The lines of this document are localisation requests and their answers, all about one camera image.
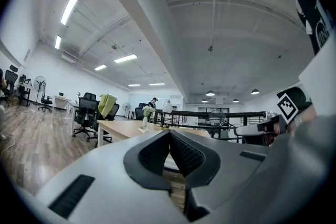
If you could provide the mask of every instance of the cable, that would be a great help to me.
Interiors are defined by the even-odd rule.
[[[8,146],[5,150],[1,151],[1,153],[0,153],[0,158],[2,157],[2,154],[3,154],[6,150],[10,149],[12,146],[15,145],[15,139],[14,139],[12,136],[10,136],[10,135],[6,135],[6,134],[4,134],[4,136],[8,136],[8,137],[10,137],[11,139],[14,140],[14,142],[13,142],[12,145]]]

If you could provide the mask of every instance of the wooden floor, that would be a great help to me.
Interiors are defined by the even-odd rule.
[[[1,161],[13,183],[35,195],[39,188],[63,168],[94,149],[96,140],[86,142],[85,134],[70,135],[65,111],[38,111],[33,104],[5,107],[3,134],[15,139],[15,145],[4,152]],[[11,145],[9,137],[0,141],[0,152]],[[184,178],[181,174],[164,171],[164,178],[173,186],[174,204],[183,211]]]

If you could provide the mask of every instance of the standing fan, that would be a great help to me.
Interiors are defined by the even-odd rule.
[[[130,103],[124,103],[124,104],[122,104],[122,109],[125,110],[124,117],[126,118],[126,111],[131,109],[131,104]]]
[[[220,110],[214,110],[209,114],[209,121],[211,125],[223,126],[226,123],[226,116]]]
[[[219,127],[222,127],[224,124],[227,124],[230,128],[236,129],[237,127],[233,124],[230,124],[229,122],[226,121],[226,116],[225,114],[218,109],[215,109],[214,111],[210,112],[208,120],[210,121],[211,125],[217,125]],[[234,140],[235,138],[221,138],[221,140]]]
[[[38,99],[38,93],[43,91],[43,88],[47,85],[46,79],[42,76],[36,77],[34,80],[34,89],[37,91],[37,97],[36,97],[36,102],[37,104],[37,99]]]

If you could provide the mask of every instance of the wooden desk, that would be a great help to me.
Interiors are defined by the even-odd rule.
[[[143,134],[142,132],[138,130],[138,128],[142,126],[142,121],[97,121],[97,122],[99,124],[98,146],[103,145],[104,131],[110,133],[111,135],[117,137],[120,140],[125,140],[128,138],[132,138],[132,137]],[[149,129],[152,132],[162,131],[154,123],[147,123],[147,129]],[[185,132],[189,132],[192,134],[201,135],[201,136],[210,138],[209,133],[204,130],[194,130],[194,129],[186,129],[186,128],[178,128],[178,127],[170,127],[170,130],[180,130],[180,131],[185,131]],[[170,154],[168,155],[164,166],[166,168],[178,170]]]

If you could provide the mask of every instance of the vase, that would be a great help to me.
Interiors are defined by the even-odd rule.
[[[143,127],[147,127],[147,121],[148,121],[147,117],[144,117],[143,120],[142,120],[142,126]]]

